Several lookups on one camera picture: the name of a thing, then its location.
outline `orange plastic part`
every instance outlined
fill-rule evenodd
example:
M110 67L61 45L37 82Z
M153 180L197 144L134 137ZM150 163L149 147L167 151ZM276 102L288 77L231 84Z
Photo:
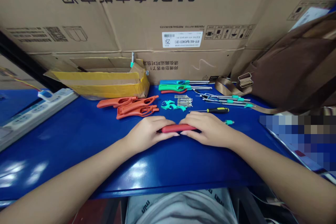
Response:
M104 108L113 106L114 108L127 105L131 103L134 100L137 100L138 98L136 96L130 96L130 97L122 97L122 98L114 98L114 99L107 99L107 100L101 100L97 104L97 108Z
M139 107L147 107L150 104L153 103L153 101L155 101L156 98L158 98L159 96L152 96L152 97L148 97L146 99L140 100L140 101L136 101L134 103L128 104L126 106L122 106L120 108L120 113L121 114L126 114L129 111L132 111L134 109L137 109Z
M136 108L132 111L129 111L128 113L126 114L122 114L121 113L121 107L118 108L118 112L117 112L117 119L121 119L121 118L124 118L124 117L128 117L128 116L141 116L141 117L146 117L146 116L149 116L151 114L153 114L155 111L159 111L159 108L157 107L157 105L151 105L151 106L148 106L148 107L139 107L139 108Z

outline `open cardboard box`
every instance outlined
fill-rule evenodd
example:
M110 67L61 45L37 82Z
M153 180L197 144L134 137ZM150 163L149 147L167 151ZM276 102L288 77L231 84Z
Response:
M88 100L127 96L145 98L149 82L141 59L116 57L72 58L73 65L59 62L44 75L62 82Z

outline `screwdriver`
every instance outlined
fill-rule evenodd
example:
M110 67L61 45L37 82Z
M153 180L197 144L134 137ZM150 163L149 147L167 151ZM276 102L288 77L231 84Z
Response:
M227 114L229 112L228 108L208 108L206 110L194 110L196 112L207 112L207 113L212 113L212 114Z

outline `printed label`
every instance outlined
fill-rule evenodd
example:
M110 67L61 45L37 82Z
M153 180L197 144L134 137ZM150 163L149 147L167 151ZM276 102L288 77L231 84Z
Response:
M204 40L247 39L254 27L254 24L210 25L206 28Z
M200 47L203 31L163 32L163 48Z
M312 21L316 18L322 17L325 14L327 14L329 10L327 9L320 9L315 7L310 7L305 14L302 15L302 17L296 22L296 24L290 29L293 30L296 27L299 27L300 25L303 25L309 21Z
M88 40L81 26L14 27L7 28L7 31L20 42L68 42L62 29L72 40Z
M295 9L292 11L292 13L287 18L287 20L288 21L299 20L302 14L305 12L305 10L309 7L316 7L319 9L330 10L335 4L336 4L336 1L303 0L299 2L299 4L295 7Z

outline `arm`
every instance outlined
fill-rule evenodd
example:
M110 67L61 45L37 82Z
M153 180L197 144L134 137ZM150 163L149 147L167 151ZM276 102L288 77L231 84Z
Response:
M66 223L97 187L127 159L161 140L177 136L157 133L175 124L163 116L147 117L127 136L69 168L23 196L0 213L0 223Z
M191 112L180 123L202 131L183 131L181 135L236 152L308 223L336 223L336 187L333 184L232 129L213 114Z

